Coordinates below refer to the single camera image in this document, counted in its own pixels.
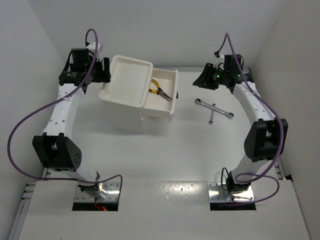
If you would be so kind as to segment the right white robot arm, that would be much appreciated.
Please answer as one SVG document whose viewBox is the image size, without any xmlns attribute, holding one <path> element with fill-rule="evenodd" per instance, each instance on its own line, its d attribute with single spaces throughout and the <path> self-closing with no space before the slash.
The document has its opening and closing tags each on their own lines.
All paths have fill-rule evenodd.
<svg viewBox="0 0 320 240">
<path fill-rule="evenodd" d="M 216 90 L 226 86 L 239 101 L 250 122 L 250 130 L 244 140 L 244 156 L 238 166 L 228 173 L 225 185 L 229 193 L 248 189 L 258 171 L 282 154 L 288 122 L 276 115 L 259 100 L 253 76 L 241 73 L 242 56 L 215 53 L 215 63 L 207 63 L 200 76 L 193 82 L 199 88 Z"/>
</svg>

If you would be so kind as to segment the drawer brown handle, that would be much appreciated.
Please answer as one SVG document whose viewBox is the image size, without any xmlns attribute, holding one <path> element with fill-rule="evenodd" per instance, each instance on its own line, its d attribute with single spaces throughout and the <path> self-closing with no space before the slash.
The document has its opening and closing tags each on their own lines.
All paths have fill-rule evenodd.
<svg viewBox="0 0 320 240">
<path fill-rule="evenodd" d="M 154 68 L 151 79 L 159 83 L 160 88 L 171 99 L 165 99 L 162 96 L 148 92 L 142 113 L 148 117 L 167 118 L 173 116 L 177 93 L 179 72 L 175 70 L 165 70 Z"/>
</svg>

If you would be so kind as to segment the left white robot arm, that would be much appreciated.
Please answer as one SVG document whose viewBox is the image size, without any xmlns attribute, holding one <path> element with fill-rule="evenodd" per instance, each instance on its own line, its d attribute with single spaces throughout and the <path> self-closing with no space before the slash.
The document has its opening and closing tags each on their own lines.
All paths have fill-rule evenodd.
<svg viewBox="0 0 320 240">
<path fill-rule="evenodd" d="M 72 141 L 77 109 L 90 83 L 111 80 L 110 60 L 101 57 L 102 44 L 88 43 L 73 48 L 59 76 L 59 103 L 54 106 L 41 135 L 33 137 L 32 146 L 44 168 L 78 180 L 82 192 L 100 198 L 106 187 L 98 183 L 100 175 L 82 163 L 82 151 Z"/>
</svg>

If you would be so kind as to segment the white drawer cabinet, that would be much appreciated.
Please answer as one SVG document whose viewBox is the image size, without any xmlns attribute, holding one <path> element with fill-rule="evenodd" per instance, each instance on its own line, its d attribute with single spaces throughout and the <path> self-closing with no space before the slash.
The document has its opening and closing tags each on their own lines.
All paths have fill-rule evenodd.
<svg viewBox="0 0 320 240">
<path fill-rule="evenodd" d="M 145 132 L 142 114 L 146 103 L 153 64 L 136 58 L 116 55 L 110 64 L 111 80 L 104 83 L 99 98 L 107 123 L 116 130 Z"/>
</svg>

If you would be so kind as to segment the yellow handled pliers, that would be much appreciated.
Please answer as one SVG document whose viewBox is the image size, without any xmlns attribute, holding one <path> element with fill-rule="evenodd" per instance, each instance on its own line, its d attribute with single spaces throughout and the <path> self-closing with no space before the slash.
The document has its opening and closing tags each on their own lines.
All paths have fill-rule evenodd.
<svg viewBox="0 0 320 240">
<path fill-rule="evenodd" d="M 155 84 L 155 86 L 157 87 L 157 89 L 149 89 L 148 90 L 148 92 L 149 93 L 153 93 L 153 94 L 156 94 L 156 95 L 159 95 L 159 96 L 161 96 L 162 98 L 164 98 L 165 100 L 167 100 L 167 101 L 172 101 L 173 99 L 167 94 L 167 93 L 165 93 L 164 91 L 163 91 L 163 89 L 161 88 L 161 86 L 160 86 L 160 84 L 155 80 L 155 79 L 151 79 L 151 82 L 153 83 L 153 84 Z"/>
</svg>

